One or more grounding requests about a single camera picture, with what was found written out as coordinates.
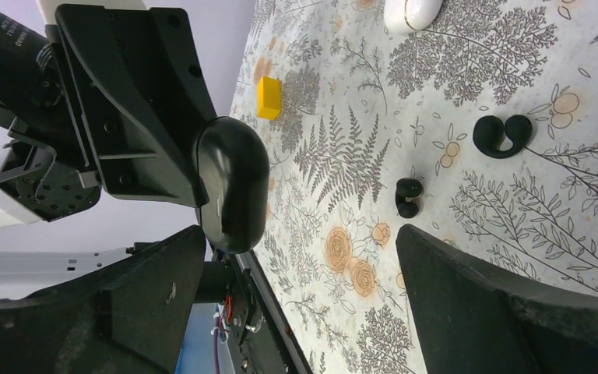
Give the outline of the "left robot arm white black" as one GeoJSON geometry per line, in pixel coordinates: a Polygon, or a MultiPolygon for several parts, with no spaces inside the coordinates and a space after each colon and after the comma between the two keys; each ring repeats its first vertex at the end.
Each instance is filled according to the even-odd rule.
{"type": "MultiPolygon", "coordinates": [[[[67,112],[57,61],[45,37],[0,13],[0,127],[61,167],[54,176],[52,164],[19,164],[0,184],[0,299],[17,300],[63,278],[45,253],[99,252],[145,224],[164,223],[161,212],[147,207],[89,213],[100,195],[94,184],[80,188],[75,201],[71,184],[95,164],[83,127],[67,112]]],[[[4,166],[0,153],[0,173],[4,166]]]]}

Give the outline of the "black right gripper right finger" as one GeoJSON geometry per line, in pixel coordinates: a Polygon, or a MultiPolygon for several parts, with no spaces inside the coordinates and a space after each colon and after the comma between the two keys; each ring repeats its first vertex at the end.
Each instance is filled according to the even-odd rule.
{"type": "Polygon", "coordinates": [[[396,250],[430,373],[598,373],[598,297],[520,276],[411,224],[396,250]]]}

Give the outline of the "white earbud charging case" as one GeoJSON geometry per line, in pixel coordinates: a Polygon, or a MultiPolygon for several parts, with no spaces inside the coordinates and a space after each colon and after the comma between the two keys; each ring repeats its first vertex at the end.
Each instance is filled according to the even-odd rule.
{"type": "Polygon", "coordinates": [[[398,35],[422,31],[436,19],[442,4],[442,0],[385,0],[385,28],[398,35]]]}

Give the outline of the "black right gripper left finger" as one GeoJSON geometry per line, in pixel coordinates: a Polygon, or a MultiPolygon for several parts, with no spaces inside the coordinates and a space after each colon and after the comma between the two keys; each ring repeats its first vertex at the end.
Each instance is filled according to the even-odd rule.
{"type": "Polygon", "coordinates": [[[172,373],[203,270],[191,226],[20,300],[0,299],[0,373],[172,373]]]}

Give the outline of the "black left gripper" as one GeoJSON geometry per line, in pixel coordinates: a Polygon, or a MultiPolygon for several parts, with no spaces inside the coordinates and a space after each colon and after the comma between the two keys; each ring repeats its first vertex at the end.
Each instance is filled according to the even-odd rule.
{"type": "Polygon", "coordinates": [[[206,204],[196,145],[216,111],[187,12],[63,4],[55,18],[104,190],[206,204]]]}

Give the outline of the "single black earbud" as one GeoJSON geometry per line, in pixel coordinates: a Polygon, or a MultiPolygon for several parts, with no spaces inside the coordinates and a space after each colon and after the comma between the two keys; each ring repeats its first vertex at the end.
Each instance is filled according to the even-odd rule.
{"type": "Polygon", "coordinates": [[[396,183],[395,203],[398,214],[405,219],[414,218],[420,212],[418,199],[424,192],[423,184],[415,178],[401,178],[396,183]]]}

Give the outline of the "black oval earbud case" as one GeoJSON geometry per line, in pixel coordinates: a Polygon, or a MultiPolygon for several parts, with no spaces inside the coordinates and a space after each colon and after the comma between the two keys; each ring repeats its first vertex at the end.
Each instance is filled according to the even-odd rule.
{"type": "Polygon", "coordinates": [[[266,229],[270,162],[264,142],[244,122],[219,117],[200,136],[197,160],[207,203],[196,215],[208,242],[229,254],[254,248],[266,229]]]}

